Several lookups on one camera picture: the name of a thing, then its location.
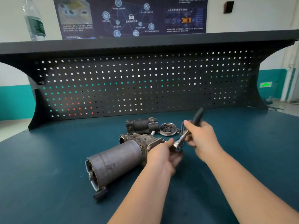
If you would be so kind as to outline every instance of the green exit sign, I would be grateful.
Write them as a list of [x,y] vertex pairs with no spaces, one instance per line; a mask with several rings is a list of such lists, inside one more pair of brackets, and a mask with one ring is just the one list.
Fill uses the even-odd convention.
[[271,87],[271,86],[272,86],[272,82],[262,82],[260,84],[260,88]]

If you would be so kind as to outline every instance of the water bottle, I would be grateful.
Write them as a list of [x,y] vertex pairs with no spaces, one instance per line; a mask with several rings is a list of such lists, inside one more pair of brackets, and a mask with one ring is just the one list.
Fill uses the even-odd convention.
[[39,10],[33,3],[33,0],[23,1],[24,17],[27,24],[27,28],[32,41],[44,41],[46,40],[46,33],[44,25],[39,13]]

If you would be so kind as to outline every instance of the ratchet wrench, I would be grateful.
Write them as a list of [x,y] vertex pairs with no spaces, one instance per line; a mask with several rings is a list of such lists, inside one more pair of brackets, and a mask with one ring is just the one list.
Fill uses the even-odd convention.
[[[200,120],[201,118],[203,117],[204,115],[204,109],[201,107],[197,113],[195,114],[193,120],[192,120],[192,123],[197,126],[199,123],[200,123]],[[176,152],[180,151],[182,146],[183,146],[183,143],[185,141],[185,138],[191,134],[191,132],[189,130],[187,130],[185,133],[183,133],[180,137],[180,139],[178,139],[176,142],[174,142],[173,144],[173,147],[174,147],[174,150]]]

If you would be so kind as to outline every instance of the person's left hand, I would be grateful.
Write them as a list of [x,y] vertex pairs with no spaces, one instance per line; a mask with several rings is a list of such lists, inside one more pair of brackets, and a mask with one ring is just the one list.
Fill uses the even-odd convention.
[[154,165],[161,168],[167,168],[170,171],[171,176],[176,172],[175,168],[184,157],[183,151],[179,152],[169,151],[169,148],[173,145],[173,138],[164,143],[160,143],[149,151],[147,155],[147,165]]

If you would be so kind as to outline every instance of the orange car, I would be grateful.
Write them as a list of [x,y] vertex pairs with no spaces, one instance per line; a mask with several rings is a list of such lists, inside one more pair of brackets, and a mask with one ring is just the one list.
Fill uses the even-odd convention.
[[191,23],[191,18],[182,18],[182,23]]

